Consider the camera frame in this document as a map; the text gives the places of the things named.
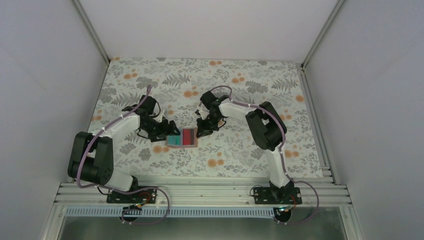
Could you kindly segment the teal card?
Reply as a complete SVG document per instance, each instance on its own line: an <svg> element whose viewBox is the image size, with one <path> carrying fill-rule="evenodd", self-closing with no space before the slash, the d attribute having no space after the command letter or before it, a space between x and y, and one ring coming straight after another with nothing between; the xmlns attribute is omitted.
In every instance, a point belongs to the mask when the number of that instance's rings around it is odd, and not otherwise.
<svg viewBox="0 0 424 240"><path fill-rule="evenodd" d="M181 135L169 135L166 139L166 144L171 147L179 147L182 145Z"/></svg>

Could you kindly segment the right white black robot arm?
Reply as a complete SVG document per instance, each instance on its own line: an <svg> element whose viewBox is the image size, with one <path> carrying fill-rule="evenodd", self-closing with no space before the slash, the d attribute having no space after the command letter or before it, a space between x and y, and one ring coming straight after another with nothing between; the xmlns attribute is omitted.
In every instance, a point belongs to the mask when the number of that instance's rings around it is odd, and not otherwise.
<svg viewBox="0 0 424 240"><path fill-rule="evenodd" d="M288 176L284 162L284 145L287 127L276 113L273 105L265 101L260 105L237 102L228 95L216 97L207 91L200 98L208 114L202 116L197 110L197 138L219 131L220 122L226 118L244 120L255 144L265 151L270 173L270 195L274 202L284 203L290 197L294 183Z"/></svg>

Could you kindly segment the red card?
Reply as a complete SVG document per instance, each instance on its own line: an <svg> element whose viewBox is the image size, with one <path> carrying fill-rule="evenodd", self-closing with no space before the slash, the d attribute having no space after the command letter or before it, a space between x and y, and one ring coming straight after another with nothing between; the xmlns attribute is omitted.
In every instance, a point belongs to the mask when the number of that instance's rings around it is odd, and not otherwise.
<svg viewBox="0 0 424 240"><path fill-rule="evenodd" d="M182 144L183 146L195 146L197 142L196 129L184 128L182 130Z"/></svg>

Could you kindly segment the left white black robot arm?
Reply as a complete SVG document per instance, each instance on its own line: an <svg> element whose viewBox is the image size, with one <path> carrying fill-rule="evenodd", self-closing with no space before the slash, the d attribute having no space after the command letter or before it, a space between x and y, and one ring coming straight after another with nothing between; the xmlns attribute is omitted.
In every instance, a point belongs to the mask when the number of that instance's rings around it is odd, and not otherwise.
<svg viewBox="0 0 424 240"><path fill-rule="evenodd" d="M80 188L102 186L119 192L124 201L131 203L139 197L138 180L135 176L114 168L114 145L131 133L143 132L144 139L153 142L165 141L168 136L181 132L173 120L164 117L164 111L155 113L158 102L151 96L143 95L138 104L122 109L118 118L93 132L81 131L76 134L67 174L75 179Z"/></svg>

